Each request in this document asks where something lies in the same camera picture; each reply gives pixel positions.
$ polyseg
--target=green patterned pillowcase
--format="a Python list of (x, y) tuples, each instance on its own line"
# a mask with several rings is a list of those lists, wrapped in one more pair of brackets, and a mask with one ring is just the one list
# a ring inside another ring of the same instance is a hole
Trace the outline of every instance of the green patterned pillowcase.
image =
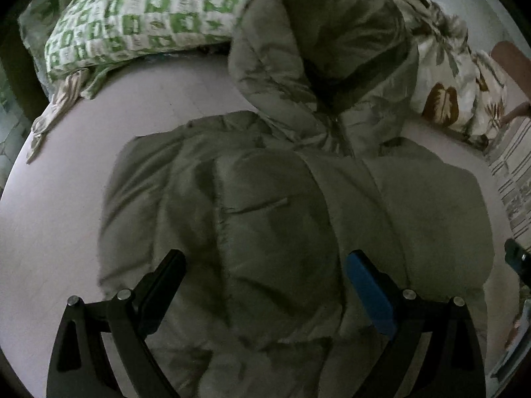
[(46, 43), (48, 75), (230, 40), (248, 2), (73, 0)]
[(20, 37), (22, 43), (33, 57), (37, 78), (49, 100), (54, 94), (50, 83), (44, 47), (51, 36), (57, 21), (72, 0), (31, 0), (19, 16)]

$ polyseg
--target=blanket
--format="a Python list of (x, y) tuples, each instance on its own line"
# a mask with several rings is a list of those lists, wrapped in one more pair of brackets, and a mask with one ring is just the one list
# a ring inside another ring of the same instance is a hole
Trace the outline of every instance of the blanket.
[(484, 339), (493, 247), (477, 182), (397, 138), (417, 62), (392, 0), (254, 0), (229, 70), (258, 114), (121, 152), (100, 284), (112, 296), (170, 249), (187, 256), (147, 340), (182, 397), (351, 397), (384, 344), (345, 274), (354, 249), (423, 298), (462, 296)]
[(432, 0), (393, 0), (419, 51), (412, 109), (483, 150), (500, 130), (507, 87), (503, 69), (468, 46), (466, 22)]

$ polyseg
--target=mattress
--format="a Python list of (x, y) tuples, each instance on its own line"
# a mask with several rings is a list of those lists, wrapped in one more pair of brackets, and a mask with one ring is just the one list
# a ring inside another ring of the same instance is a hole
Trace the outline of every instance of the mattress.
[[(68, 296), (85, 302), (102, 298), (97, 236), (105, 184), (120, 149), (134, 136), (236, 110), (253, 107), (232, 85), (226, 57), (154, 58), (132, 63), (96, 99), (78, 102), (31, 165), (25, 163), (26, 142), (0, 200), (0, 347), (35, 397), (45, 396)], [(479, 153), (418, 119), (406, 124), (403, 135), (469, 170), (480, 184), (496, 249), (485, 286), (488, 368), (503, 352), (518, 306), (518, 280), (503, 261), (503, 243), (511, 233), (501, 199)], [(130, 385), (122, 386), (133, 396)]]

